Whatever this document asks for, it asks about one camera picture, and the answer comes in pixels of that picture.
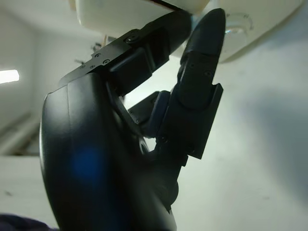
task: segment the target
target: screw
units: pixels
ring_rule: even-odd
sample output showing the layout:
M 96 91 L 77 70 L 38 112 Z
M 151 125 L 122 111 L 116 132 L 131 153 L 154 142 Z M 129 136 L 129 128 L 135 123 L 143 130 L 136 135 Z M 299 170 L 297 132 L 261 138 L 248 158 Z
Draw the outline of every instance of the screw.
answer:
M 192 145 L 187 146 L 186 149 L 185 149 L 185 152 L 186 152 L 187 154 L 193 154 L 193 152 L 194 152 L 194 147 L 193 147 Z
M 167 139 L 166 136 L 161 136 L 158 139 L 159 139 L 159 142 L 162 142 L 162 143 L 167 143 L 168 142 L 168 139 Z
M 139 35 L 131 35 L 129 38 L 126 40 L 126 43 L 134 43 L 139 39 Z
M 106 60 L 104 60 L 103 65 L 106 65 L 109 62 L 110 62 L 110 59 L 106 59 Z
M 210 72 L 210 71 L 206 71 L 204 74 L 205 74 L 205 76 L 207 76 L 207 77 L 210 77 L 210 76 L 211 76 L 211 72 Z

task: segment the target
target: white plastic part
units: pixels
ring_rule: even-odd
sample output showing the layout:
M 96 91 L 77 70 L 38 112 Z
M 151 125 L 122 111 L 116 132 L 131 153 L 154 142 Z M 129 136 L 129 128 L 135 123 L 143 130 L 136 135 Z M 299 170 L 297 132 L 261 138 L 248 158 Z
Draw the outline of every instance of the white plastic part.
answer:
M 302 1 L 215 0 L 215 8 L 223 8 L 227 14 L 226 36 L 220 61 L 226 60 L 273 29 L 293 13 Z
M 208 1 L 165 0 L 191 13 L 201 12 Z M 76 9 L 83 26 L 115 38 L 172 12 L 149 0 L 76 0 Z
M 195 25 L 215 8 L 226 11 L 224 61 L 287 18 L 303 0 L 165 0 L 194 14 Z M 80 23 L 105 35 L 119 37 L 171 12 L 148 0 L 76 0 Z M 173 55 L 181 57 L 182 45 Z

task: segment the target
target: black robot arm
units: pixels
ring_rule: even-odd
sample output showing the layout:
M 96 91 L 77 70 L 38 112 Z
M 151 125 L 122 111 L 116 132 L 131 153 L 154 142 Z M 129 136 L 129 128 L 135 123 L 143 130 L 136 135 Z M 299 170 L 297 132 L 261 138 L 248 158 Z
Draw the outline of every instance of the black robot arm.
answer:
M 176 230 L 171 204 L 180 168 L 189 155 L 201 159 L 223 91 L 212 79 L 224 32 L 224 11 L 207 14 L 188 41 L 173 91 L 155 92 L 128 111 L 119 97 L 188 38 L 187 12 L 116 39 L 48 94 L 41 165 L 62 230 Z M 144 137 L 156 138 L 152 152 Z

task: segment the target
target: dark fabric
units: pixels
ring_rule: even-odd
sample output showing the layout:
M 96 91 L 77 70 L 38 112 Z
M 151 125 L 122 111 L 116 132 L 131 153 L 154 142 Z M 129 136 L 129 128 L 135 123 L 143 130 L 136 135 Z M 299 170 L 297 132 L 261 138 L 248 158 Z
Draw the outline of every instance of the dark fabric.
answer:
M 0 214 L 0 231 L 58 231 L 46 224 L 10 214 Z

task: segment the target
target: ceiling light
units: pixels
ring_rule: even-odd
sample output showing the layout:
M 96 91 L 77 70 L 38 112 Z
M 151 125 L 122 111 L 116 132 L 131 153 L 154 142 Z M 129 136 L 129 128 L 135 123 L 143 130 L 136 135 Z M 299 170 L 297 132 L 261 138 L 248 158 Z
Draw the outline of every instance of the ceiling light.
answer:
M 19 74 L 17 70 L 0 71 L 0 84 L 9 83 L 19 80 Z

